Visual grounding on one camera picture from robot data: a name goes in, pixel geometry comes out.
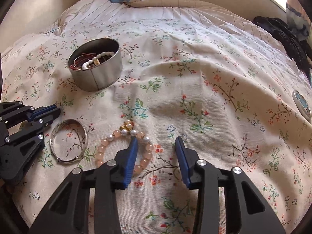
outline black bag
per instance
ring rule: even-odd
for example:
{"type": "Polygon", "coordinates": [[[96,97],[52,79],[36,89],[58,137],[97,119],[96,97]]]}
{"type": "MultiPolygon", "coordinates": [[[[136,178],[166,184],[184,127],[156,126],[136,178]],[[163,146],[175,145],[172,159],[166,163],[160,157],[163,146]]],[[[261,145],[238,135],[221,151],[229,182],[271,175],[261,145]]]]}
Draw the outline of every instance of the black bag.
{"type": "Polygon", "coordinates": [[[298,69],[308,77],[311,84],[310,64],[308,63],[305,49],[297,37],[288,30],[288,25],[279,18],[264,18],[260,16],[254,18],[254,24],[266,30],[274,39],[282,43],[289,58],[294,59],[298,69]]]}

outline silver rivet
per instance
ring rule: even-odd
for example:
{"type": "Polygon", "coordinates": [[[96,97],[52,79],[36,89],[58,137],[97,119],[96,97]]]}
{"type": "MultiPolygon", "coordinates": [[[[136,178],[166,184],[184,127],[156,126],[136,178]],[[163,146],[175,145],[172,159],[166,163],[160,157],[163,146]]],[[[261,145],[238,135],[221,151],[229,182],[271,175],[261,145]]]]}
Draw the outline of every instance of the silver rivet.
{"type": "Polygon", "coordinates": [[[236,173],[236,174],[240,174],[240,173],[241,173],[241,168],[239,168],[239,167],[234,167],[234,168],[233,168],[233,172],[236,173]]]}
{"type": "Polygon", "coordinates": [[[117,162],[115,161],[115,160],[109,160],[108,162],[107,162],[107,165],[108,166],[115,166],[117,164],[117,162]]]}
{"type": "Polygon", "coordinates": [[[205,165],[207,164],[207,161],[204,160],[204,159],[199,159],[199,160],[197,161],[197,164],[200,165],[200,166],[205,166],[205,165]]]}
{"type": "Polygon", "coordinates": [[[77,168],[74,168],[71,172],[76,175],[76,174],[81,173],[81,169],[77,167],[77,168]]]}

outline white beaded bracelet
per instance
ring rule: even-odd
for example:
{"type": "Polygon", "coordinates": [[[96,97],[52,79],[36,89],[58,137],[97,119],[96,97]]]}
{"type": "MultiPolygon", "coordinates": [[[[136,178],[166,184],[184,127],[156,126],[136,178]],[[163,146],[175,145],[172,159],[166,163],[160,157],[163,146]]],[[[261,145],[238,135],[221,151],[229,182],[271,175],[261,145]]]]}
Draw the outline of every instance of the white beaded bracelet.
{"type": "Polygon", "coordinates": [[[103,162],[104,152],[108,144],[114,140],[114,138],[118,138],[120,136],[136,136],[138,139],[143,139],[143,142],[146,144],[145,151],[143,153],[143,159],[140,164],[135,165],[134,173],[140,174],[149,164],[149,162],[153,158],[153,150],[154,146],[150,143],[151,139],[148,136],[145,136],[143,132],[137,132],[133,129],[133,122],[127,119],[124,122],[124,125],[119,128],[119,130],[115,130],[113,134],[109,134],[106,138],[101,140],[101,145],[99,145],[98,153],[95,155],[96,165],[100,167],[103,162]]]}
{"type": "Polygon", "coordinates": [[[88,69],[88,66],[91,65],[93,62],[95,62],[97,59],[104,57],[104,56],[114,56],[114,52],[102,52],[101,54],[98,54],[96,57],[93,57],[92,60],[88,60],[82,65],[82,69],[86,70],[88,69]]]}

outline floral bedsheet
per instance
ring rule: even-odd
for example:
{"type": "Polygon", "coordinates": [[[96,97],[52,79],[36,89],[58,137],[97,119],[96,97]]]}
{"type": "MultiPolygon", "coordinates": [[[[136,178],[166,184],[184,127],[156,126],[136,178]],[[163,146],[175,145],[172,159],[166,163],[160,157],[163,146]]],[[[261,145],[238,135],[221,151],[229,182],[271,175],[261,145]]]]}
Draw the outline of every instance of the floral bedsheet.
{"type": "MultiPolygon", "coordinates": [[[[67,174],[76,166],[95,168],[100,140],[132,119],[152,138],[155,153],[129,188],[117,192],[123,233],[191,232],[197,192],[181,181],[177,136],[218,168],[241,167],[290,233],[312,199],[312,126],[291,96],[296,89],[312,104],[307,79],[270,34],[221,7],[196,0],[148,2],[155,7],[82,0],[58,20],[60,29],[27,35],[3,55],[2,101],[56,103],[62,117],[53,126],[78,119],[89,133],[82,161],[64,166],[51,156],[53,126],[45,131],[46,146],[13,195],[22,217],[30,226],[67,174]],[[124,69],[112,86],[82,91],[67,58],[102,37],[119,41],[124,69]]],[[[126,145],[113,141],[104,160],[126,145]]],[[[91,233],[93,205],[92,195],[91,233]]],[[[222,200],[220,205],[224,233],[222,200]]]]}

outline metal tin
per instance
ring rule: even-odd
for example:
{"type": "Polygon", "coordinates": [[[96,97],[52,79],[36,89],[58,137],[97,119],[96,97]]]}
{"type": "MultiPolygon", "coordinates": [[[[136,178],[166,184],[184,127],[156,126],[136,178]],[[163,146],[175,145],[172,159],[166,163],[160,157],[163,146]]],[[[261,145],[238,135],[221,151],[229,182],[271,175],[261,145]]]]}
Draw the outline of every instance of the metal tin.
{"type": "Polygon", "coordinates": [[[68,58],[68,69],[75,83],[85,91],[98,91],[113,84],[122,71],[121,52],[119,43],[113,39],[91,40],[78,47],[68,58]],[[106,62],[86,70],[69,68],[74,60],[82,54],[114,52],[115,55],[106,62]]]}

